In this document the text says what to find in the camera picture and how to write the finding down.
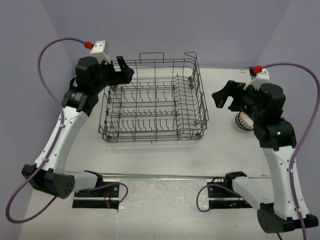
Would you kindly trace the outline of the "white bowl teal stripes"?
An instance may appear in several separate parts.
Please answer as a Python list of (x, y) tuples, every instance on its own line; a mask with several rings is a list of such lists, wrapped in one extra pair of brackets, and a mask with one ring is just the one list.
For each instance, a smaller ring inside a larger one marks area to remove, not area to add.
[(243, 131), (250, 132), (254, 130), (254, 122), (244, 112), (239, 112), (235, 116), (235, 123)]

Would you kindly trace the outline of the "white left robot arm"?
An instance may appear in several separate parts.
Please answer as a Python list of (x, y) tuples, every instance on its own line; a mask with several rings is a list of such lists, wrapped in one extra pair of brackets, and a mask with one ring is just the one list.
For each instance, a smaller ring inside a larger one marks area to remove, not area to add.
[(83, 190), (94, 197), (103, 193), (101, 174), (89, 170), (67, 173), (65, 166), (76, 136), (99, 101), (100, 92), (107, 86), (132, 81), (135, 71), (122, 56), (117, 56), (116, 60), (119, 70), (115, 70), (112, 62), (98, 62), (93, 56), (78, 60), (75, 77), (61, 103), (62, 113), (43, 152), (34, 164), (26, 164), (22, 169), (22, 175), (30, 179), (35, 190), (61, 199)]

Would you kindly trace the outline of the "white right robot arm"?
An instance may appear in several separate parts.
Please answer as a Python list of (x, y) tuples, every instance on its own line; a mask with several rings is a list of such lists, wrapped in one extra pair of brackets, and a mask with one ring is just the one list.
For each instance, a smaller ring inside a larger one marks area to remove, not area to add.
[(253, 132), (267, 160), (273, 188), (270, 199), (240, 171), (225, 175), (224, 193), (230, 197), (238, 194), (246, 200), (255, 209), (265, 233), (317, 227), (319, 220), (309, 212), (302, 196), (294, 157), (295, 130), (282, 117), (286, 100), (283, 89), (272, 83), (263, 83), (255, 89), (229, 80), (222, 90), (211, 96), (217, 108), (222, 108), (228, 97), (232, 97), (228, 109), (244, 113), (253, 121)]

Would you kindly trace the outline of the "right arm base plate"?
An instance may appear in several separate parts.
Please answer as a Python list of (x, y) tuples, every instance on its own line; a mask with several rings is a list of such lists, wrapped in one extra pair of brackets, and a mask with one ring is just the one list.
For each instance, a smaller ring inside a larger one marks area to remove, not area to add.
[(252, 206), (242, 197), (233, 194), (221, 187), (212, 186), (209, 182), (207, 193), (209, 207), (215, 209), (251, 209)]

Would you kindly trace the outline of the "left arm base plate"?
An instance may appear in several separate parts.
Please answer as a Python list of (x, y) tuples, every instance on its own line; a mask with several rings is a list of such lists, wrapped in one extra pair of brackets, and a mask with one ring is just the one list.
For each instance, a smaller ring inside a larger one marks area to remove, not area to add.
[(96, 191), (79, 191), (74, 194), (73, 209), (119, 209), (120, 184)]

